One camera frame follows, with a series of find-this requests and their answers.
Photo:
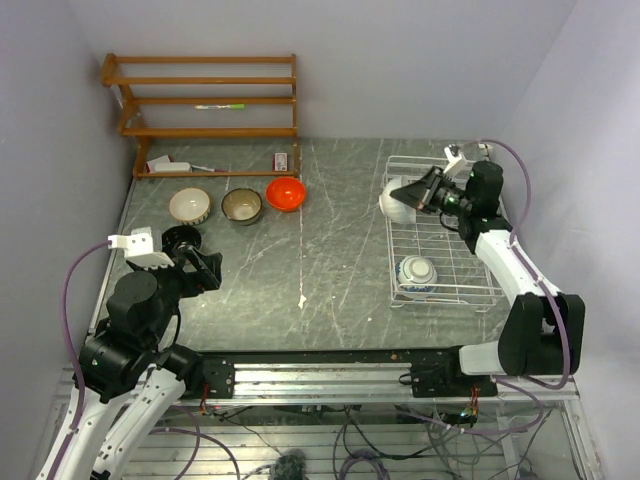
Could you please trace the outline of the plain white bowl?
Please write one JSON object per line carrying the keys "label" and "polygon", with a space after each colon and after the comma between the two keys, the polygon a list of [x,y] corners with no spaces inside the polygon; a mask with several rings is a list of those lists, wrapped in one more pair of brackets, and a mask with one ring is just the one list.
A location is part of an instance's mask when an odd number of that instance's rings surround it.
{"label": "plain white bowl", "polygon": [[407,225],[416,223],[416,211],[391,196],[392,191],[407,186],[408,184],[409,180],[405,176],[393,177],[387,182],[378,197],[378,204],[383,215],[397,224]]}

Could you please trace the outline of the blue white porcelain bowl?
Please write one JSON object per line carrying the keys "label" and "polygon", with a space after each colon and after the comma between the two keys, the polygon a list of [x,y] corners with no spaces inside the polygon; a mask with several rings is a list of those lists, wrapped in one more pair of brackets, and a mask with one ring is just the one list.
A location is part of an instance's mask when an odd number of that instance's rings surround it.
{"label": "blue white porcelain bowl", "polygon": [[434,264],[419,255],[410,255],[395,264],[398,292],[408,298],[431,294],[436,289],[437,271]]}

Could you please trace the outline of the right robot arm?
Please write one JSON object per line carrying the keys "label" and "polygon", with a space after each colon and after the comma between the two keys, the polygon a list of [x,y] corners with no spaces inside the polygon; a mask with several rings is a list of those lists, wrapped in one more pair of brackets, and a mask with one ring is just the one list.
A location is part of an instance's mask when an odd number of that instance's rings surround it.
{"label": "right robot arm", "polygon": [[461,240],[489,269],[509,303],[497,340],[461,347],[459,361],[442,369],[442,387],[455,396],[471,389],[479,375],[521,377],[560,390],[579,367],[585,303],[550,282],[524,252],[515,228],[499,211],[503,183],[499,165],[479,161],[463,187],[449,170],[433,166],[385,193],[412,211],[455,217]]}

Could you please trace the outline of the white wire dish rack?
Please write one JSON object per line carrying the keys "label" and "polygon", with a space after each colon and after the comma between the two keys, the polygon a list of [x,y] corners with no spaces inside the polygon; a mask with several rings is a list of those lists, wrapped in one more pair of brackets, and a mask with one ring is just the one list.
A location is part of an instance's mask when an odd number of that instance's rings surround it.
{"label": "white wire dish rack", "polygon": [[[400,222],[386,219],[393,308],[458,306],[484,313],[503,297],[489,268],[469,252],[454,227],[453,219],[441,223],[437,214],[415,211],[403,214]],[[427,264],[431,281],[409,281],[402,273],[405,260]]]}

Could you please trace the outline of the brown ceramic bowl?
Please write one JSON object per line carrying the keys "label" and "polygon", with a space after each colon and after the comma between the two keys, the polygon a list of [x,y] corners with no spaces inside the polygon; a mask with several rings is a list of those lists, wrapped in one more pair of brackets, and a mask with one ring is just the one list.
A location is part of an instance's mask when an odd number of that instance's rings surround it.
{"label": "brown ceramic bowl", "polygon": [[232,223],[248,226],[256,223],[262,215],[263,201],[258,192],[249,188],[237,188],[225,194],[221,210]]}

